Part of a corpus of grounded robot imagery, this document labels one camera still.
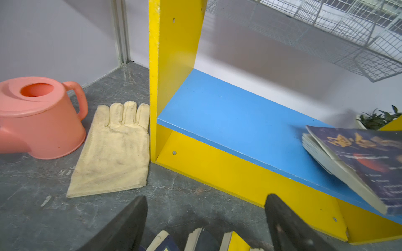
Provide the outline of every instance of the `glove finger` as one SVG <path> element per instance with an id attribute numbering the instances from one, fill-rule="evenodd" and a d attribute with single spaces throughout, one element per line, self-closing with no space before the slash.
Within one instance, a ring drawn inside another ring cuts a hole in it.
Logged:
<path id="1" fill-rule="evenodd" d="M 150 123 L 150 106 L 142 103 L 139 105 L 136 116 L 136 124 L 148 130 Z"/>
<path id="2" fill-rule="evenodd" d="M 123 110 L 123 105 L 120 103 L 114 103 L 110 106 L 110 128 L 114 129 L 122 125 Z"/>
<path id="3" fill-rule="evenodd" d="M 106 127 L 109 125 L 110 111 L 108 106 L 100 105 L 96 109 L 91 127 Z"/>
<path id="4" fill-rule="evenodd" d="M 123 124 L 126 126 L 133 126 L 135 123 L 135 114 L 137 113 L 137 103 L 134 101 L 127 101 L 124 103 Z"/>

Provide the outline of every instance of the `stack of books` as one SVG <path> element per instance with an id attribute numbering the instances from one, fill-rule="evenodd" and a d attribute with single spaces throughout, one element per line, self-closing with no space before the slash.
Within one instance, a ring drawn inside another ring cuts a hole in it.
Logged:
<path id="1" fill-rule="evenodd" d="M 162 230 L 145 249 L 140 251 L 180 251 L 168 232 Z M 225 233 L 221 244 L 205 229 L 195 229 L 187 239 L 184 251 L 264 251 L 252 249 L 236 232 Z"/>

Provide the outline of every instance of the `watering can handle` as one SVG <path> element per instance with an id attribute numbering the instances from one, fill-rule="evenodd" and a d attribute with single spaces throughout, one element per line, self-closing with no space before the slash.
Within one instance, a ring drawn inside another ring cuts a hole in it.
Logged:
<path id="1" fill-rule="evenodd" d="M 78 119 L 83 120 L 88 114 L 88 103 L 86 101 L 84 90 L 81 85 L 74 81 L 67 81 L 63 83 L 66 91 L 73 90 L 77 96 L 80 111 L 78 112 Z"/>

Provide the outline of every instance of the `book cover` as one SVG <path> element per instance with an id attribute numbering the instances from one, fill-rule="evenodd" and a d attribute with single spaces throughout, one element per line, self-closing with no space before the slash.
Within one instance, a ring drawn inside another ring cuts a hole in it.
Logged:
<path id="1" fill-rule="evenodd" d="M 219 251 L 219 242 L 205 228 L 202 228 L 194 251 Z"/>
<path id="2" fill-rule="evenodd" d="M 173 238 L 168 235 L 155 249 L 155 251 L 180 251 Z"/>
<path id="3" fill-rule="evenodd" d="M 310 127 L 387 206 L 402 214 L 402 131 Z"/>

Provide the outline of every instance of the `gray marble floor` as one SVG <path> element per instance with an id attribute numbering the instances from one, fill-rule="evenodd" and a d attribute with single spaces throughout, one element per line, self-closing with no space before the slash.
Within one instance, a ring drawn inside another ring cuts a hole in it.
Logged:
<path id="1" fill-rule="evenodd" d="M 83 125 L 88 130 L 100 104 L 149 103 L 148 69 L 131 62 L 85 88 L 85 94 L 89 113 Z M 72 100 L 77 107 L 75 97 Z M 155 164 L 150 164 L 148 185 L 143 188 L 67 199 L 81 150 L 55 160 L 23 153 L 0 155 L 1 251 L 75 250 L 138 195 L 146 196 L 149 207 L 142 239 L 145 247 L 159 231 L 167 230 L 184 250 L 187 235 L 204 226 L 218 241 L 234 230 L 252 247 L 272 250 L 262 208 Z M 352 246 L 321 235 L 337 250 L 402 249 L 401 240 Z"/>

